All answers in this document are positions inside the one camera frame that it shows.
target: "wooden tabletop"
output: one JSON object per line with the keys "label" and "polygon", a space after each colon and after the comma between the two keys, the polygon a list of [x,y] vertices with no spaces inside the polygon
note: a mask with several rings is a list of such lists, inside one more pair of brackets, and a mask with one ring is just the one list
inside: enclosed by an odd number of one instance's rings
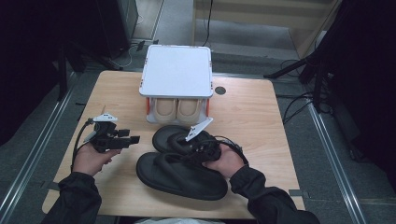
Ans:
{"label": "wooden tabletop", "polygon": [[[117,117],[117,129],[130,129],[140,135],[140,142],[125,148],[113,162],[105,165],[95,178],[103,202],[100,215],[131,217],[201,217],[253,218],[247,210],[248,200],[233,194],[218,201],[200,201],[151,189],[136,175],[135,165],[141,155],[155,151],[152,135],[161,128],[146,121],[146,99],[139,94],[140,73],[103,72],[92,91],[54,182],[70,174],[73,146],[79,130],[88,118],[105,112]],[[273,85],[268,80],[213,77],[213,88],[225,88],[225,94],[210,98],[209,117],[214,120],[205,129],[212,135],[226,136],[244,150],[250,167],[262,171],[266,186],[288,192],[299,189],[288,141],[283,129]],[[92,131],[88,126],[81,139]],[[49,190],[43,203],[47,213],[59,196]],[[292,197],[304,209],[302,197]]]}

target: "table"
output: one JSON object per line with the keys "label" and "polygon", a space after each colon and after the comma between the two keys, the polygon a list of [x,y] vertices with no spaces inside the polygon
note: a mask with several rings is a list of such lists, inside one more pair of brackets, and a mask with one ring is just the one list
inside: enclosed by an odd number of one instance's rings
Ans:
{"label": "table", "polygon": [[[247,200],[233,194],[208,202],[168,194],[144,185],[137,177],[138,158],[155,151],[152,135],[161,127],[146,121],[146,99],[139,95],[141,73],[105,71],[99,76],[82,114],[70,145],[64,155],[54,182],[70,174],[70,164],[78,132],[88,118],[106,112],[117,117],[117,129],[130,129],[140,135],[140,143],[125,148],[113,162],[95,176],[103,198],[100,215],[130,217],[197,217],[253,218],[247,210]],[[225,94],[214,93],[210,99],[209,116],[214,118],[206,130],[223,135],[243,147],[254,167],[267,177],[266,186],[299,189],[288,141],[283,129],[272,83],[264,79],[213,77],[213,88],[225,88]],[[81,138],[92,131],[89,126]],[[59,196],[49,190],[42,209],[47,213]],[[304,209],[301,196],[292,197],[299,209]]]}
{"label": "table", "polygon": [[[193,45],[195,22],[208,19],[210,1],[194,0]],[[320,33],[332,24],[340,3],[341,0],[213,0],[211,20],[288,27],[297,53],[303,58]]]}

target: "gray floor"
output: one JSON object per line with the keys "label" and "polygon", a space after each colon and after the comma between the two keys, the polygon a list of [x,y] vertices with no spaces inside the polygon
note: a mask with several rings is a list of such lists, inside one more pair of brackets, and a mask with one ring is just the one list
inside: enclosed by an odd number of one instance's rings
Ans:
{"label": "gray floor", "polygon": [[[153,39],[159,44],[189,45],[191,43],[192,0],[164,0],[163,11]],[[197,21],[197,45],[205,41],[205,21]],[[297,54],[286,28],[212,21],[209,42],[206,45],[213,50],[213,70],[217,76],[262,78],[262,74],[271,74],[286,60],[296,60]],[[132,63],[125,70],[141,69],[145,51],[132,52]],[[130,55],[125,53],[116,59],[117,63],[128,63]],[[44,146],[41,159],[36,166],[29,167],[32,176],[25,186],[20,186],[21,196],[17,197],[15,207],[8,223],[38,223],[44,214],[41,204],[47,194],[40,188],[44,180],[51,180],[58,169],[70,138],[77,126],[78,116],[86,103],[100,71],[105,68],[95,63],[84,74],[78,74],[78,81],[70,95],[69,102],[58,124]],[[276,94],[299,95],[310,86],[302,86],[293,72],[273,80]],[[23,123],[8,143],[0,147],[0,198],[4,200],[10,185],[18,177],[35,140],[51,116],[56,106],[57,88]],[[278,97],[279,111],[283,115],[291,99]],[[305,104],[298,101],[290,113]],[[346,195],[329,160],[328,147],[322,139],[323,132],[318,130],[315,118],[322,119],[331,140],[331,148],[339,159],[347,181],[356,196],[364,220],[352,218]],[[345,139],[337,123],[330,115],[312,113],[307,107],[302,113],[285,124],[285,132],[290,144],[296,173],[301,190],[306,194],[304,203],[307,210],[315,213],[321,223],[394,223],[396,219],[395,194],[385,174],[375,165],[357,163],[350,159]],[[114,223],[114,217],[99,216],[97,223]]]}

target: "hand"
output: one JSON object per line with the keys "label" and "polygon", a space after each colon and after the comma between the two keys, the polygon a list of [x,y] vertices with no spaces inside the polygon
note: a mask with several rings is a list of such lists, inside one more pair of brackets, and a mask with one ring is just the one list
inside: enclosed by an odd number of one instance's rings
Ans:
{"label": "hand", "polygon": [[78,151],[73,172],[94,176],[102,170],[104,164],[111,162],[111,158],[120,153],[121,149],[111,149],[107,152],[99,153],[93,148],[91,143],[85,144]]}
{"label": "hand", "polygon": [[220,159],[217,161],[203,162],[203,166],[212,170],[219,171],[222,175],[227,178],[231,178],[239,169],[245,164],[244,161],[239,157],[236,152],[230,149],[228,146],[220,144],[221,150]]}

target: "person's left hand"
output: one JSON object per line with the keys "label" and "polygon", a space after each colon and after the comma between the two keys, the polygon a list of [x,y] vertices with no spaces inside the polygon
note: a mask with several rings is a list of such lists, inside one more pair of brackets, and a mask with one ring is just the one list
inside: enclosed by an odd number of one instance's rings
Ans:
{"label": "person's left hand", "polygon": [[111,149],[107,152],[99,153],[93,148],[91,143],[85,144],[78,151],[73,172],[94,176],[102,170],[104,164],[111,162],[111,158],[120,153],[121,149]]}

